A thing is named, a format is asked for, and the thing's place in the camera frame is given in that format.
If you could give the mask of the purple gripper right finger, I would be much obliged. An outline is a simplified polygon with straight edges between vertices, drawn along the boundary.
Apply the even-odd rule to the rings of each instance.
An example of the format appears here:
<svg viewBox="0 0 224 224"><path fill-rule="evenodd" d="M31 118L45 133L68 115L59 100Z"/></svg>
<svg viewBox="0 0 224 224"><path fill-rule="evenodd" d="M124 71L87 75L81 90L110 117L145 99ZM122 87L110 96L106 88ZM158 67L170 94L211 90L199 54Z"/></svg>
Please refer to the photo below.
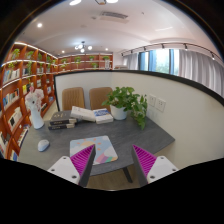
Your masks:
<svg viewBox="0 0 224 224"><path fill-rule="evenodd" d="M178 168L165 156L156 157L136 145L134 145L132 149L132 158L137 172L139 185L141 187L170 175L178 170Z"/></svg>

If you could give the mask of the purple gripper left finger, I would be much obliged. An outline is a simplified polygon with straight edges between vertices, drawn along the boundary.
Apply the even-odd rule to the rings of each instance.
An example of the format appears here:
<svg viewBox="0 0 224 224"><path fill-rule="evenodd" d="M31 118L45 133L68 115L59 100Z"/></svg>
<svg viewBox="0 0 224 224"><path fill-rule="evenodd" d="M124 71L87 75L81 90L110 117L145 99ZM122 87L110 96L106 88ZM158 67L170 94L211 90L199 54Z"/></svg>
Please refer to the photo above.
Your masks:
<svg viewBox="0 0 224 224"><path fill-rule="evenodd" d="M71 157L62 156L48 169L48 172L85 187L89 180L95 155L95 145L90 145Z"/></svg>

